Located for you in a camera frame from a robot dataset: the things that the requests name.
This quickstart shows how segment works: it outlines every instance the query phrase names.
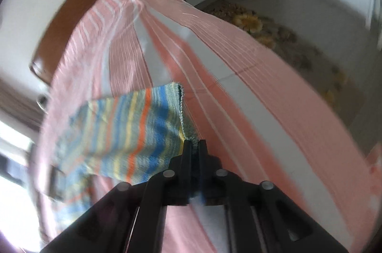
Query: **multicolored striped cloth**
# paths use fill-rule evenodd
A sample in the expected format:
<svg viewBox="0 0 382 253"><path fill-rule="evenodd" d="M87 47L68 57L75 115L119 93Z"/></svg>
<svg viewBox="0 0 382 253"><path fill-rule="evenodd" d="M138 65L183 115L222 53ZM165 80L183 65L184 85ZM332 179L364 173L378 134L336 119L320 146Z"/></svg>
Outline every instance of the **multicolored striped cloth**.
<svg viewBox="0 0 382 253"><path fill-rule="evenodd" d="M145 182L181 154L185 138L196 140L184 124L182 100L182 87L171 83L79 108L57 144L65 174L64 200L55 204L61 231L92 206L91 176Z"/></svg>
<svg viewBox="0 0 382 253"><path fill-rule="evenodd" d="M248 182L274 182L349 252L362 250L382 203L381 151L366 159L293 68L243 30L183 0L98 0L73 31L36 150L34 182L51 238L60 229L44 194L70 116L87 101L170 82L182 84L184 113L225 169ZM98 198L115 185L102 176L92 182ZM207 210L194 203L168 207L162 251L228 252L218 232L224 220Z"/></svg>

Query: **bright window light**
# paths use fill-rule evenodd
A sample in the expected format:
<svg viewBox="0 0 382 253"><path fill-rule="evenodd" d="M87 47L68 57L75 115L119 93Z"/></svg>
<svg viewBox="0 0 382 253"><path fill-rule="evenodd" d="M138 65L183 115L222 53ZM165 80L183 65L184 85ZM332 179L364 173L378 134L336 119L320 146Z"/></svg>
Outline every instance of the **bright window light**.
<svg viewBox="0 0 382 253"><path fill-rule="evenodd" d="M22 133L16 131L15 129L9 127L0 121L0 138L7 141L8 143L17 146L23 150L27 150L31 140L23 135Z"/></svg>
<svg viewBox="0 0 382 253"><path fill-rule="evenodd" d="M0 177L0 230L15 247L39 252L39 219L25 188Z"/></svg>

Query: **pink striped blanket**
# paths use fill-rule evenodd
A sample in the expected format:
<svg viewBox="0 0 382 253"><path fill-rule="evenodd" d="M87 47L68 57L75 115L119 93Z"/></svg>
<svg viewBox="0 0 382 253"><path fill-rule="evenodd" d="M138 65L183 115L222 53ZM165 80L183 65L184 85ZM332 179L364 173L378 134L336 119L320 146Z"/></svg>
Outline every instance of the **pink striped blanket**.
<svg viewBox="0 0 382 253"><path fill-rule="evenodd" d="M379 153L366 160L320 96L271 50L182 0L98 0L83 16L52 82L38 190L47 191L55 143L80 105L170 82L183 85L185 112L226 169L274 182L360 252L381 203ZM114 183L94 185L99 198ZM47 197L43 205L54 237ZM213 215L197 199L168 207L163 252L225 252Z"/></svg>

